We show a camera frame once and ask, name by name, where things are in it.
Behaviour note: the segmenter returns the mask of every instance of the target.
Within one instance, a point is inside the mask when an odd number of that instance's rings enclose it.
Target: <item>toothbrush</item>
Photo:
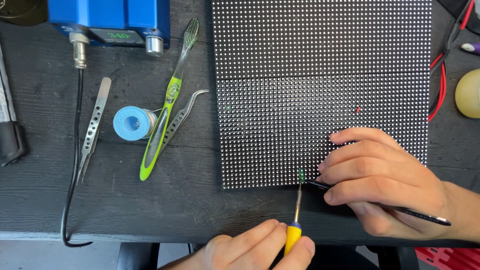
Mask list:
[[[158,157],[160,152],[160,147],[162,146],[165,138],[165,131],[167,128],[168,118],[170,112],[172,111],[173,103],[177,100],[177,97],[180,93],[181,80],[183,76],[183,66],[187,59],[189,50],[194,45],[197,40],[198,26],[200,22],[198,18],[193,18],[188,23],[185,34],[183,35],[183,49],[181,51],[180,60],[177,64],[177,68],[173,73],[170,83],[167,87],[167,95],[165,97],[165,103],[163,105],[163,110],[158,117],[158,120],[153,129],[152,135],[148,140],[148,145],[145,150],[144,159],[140,167],[140,180],[144,181],[150,175],[153,169],[153,165]]]

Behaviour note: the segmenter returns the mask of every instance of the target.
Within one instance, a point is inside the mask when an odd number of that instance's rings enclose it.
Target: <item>solder wire spool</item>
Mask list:
[[[120,109],[113,117],[113,128],[120,138],[128,141],[148,139],[157,116],[150,110],[135,106]]]

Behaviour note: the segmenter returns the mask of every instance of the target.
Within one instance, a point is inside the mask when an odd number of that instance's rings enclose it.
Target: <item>dark wooden table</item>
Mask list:
[[[158,109],[180,55],[183,30],[192,17],[201,22],[190,52],[174,111],[199,89],[193,110],[160,155],[151,176],[139,179],[146,141],[128,142],[113,130],[122,107]],[[432,57],[441,50],[453,19],[433,2]],[[171,48],[161,58],[144,49],[89,47],[85,71],[83,140],[102,77],[112,79],[96,151],[85,180],[75,189],[68,232],[74,240],[206,243],[237,235],[276,218],[289,222],[292,187],[221,190],[210,1],[171,0]],[[480,57],[459,44],[480,41],[463,31],[448,60],[447,96],[429,123],[428,166],[438,177],[480,192],[480,122],[455,107],[459,79],[480,68]],[[31,153],[0,168],[0,239],[59,239],[60,218],[72,173],[73,119],[77,71],[72,45],[50,25],[20,27],[0,23],[0,42],[19,122]],[[439,77],[431,91],[438,91]],[[304,192],[303,234],[319,244],[461,246],[458,241],[415,242],[372,237],[345,206],[331,207],[317,189]]]

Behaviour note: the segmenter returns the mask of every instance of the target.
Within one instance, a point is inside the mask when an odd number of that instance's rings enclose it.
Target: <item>red plastic crate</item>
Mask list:
[[[440,270],[480,270],[480,249],[416,247],[417,257]]]

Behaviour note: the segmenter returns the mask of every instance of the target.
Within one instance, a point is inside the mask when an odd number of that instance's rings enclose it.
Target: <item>small green circuit board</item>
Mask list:
[[[305,172],[303,171],[303,168],[299,168],[299,181],[301,184],[305,183]]]

